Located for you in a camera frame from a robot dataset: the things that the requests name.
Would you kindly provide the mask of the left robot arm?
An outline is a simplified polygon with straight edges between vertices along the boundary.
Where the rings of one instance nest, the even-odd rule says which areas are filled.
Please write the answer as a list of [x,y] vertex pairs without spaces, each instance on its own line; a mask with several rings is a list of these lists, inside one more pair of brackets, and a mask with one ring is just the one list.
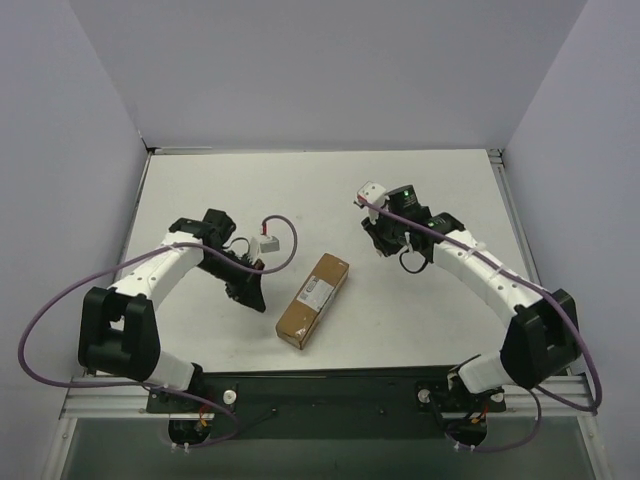
[[201,220],[180,218],[153,256],[108,288],[93,287],[83,300],[78,360],[88,371],[125,377],[170,389],[183,411],[204,402],[205,387],[193,379],[199,367],[164,352],[156,322],[160,306],[184,276],[198,268],[225,283],[228,297],[257,312],[266,310],[257,255],[225,249],[235,231],[223,211],[209,209]]

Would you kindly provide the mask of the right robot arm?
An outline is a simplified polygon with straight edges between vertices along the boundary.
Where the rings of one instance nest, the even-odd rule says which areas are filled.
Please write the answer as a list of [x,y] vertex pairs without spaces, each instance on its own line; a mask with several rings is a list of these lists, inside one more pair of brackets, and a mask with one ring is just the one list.
[[567,292],[549,293],[522,279],[460,220],[421,205],[411,185],[388,191],[368,182],[355,203],[367,211],[361,226],[380,255],[421,255],[424,265],[433,264],[461,281],[504,325],[498,351],[475,355],[450,370],[452,393],[480,396],[505,385],[532,389],[579,358],[576,307]]

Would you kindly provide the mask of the brown cardboard express box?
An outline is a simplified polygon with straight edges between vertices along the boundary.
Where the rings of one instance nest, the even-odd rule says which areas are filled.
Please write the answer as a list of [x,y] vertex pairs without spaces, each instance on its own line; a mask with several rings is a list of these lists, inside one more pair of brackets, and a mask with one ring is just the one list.
[[281,315],[275,327],[277,337],[303,350],[347,280],[349,270],[345,260],[325,253]]

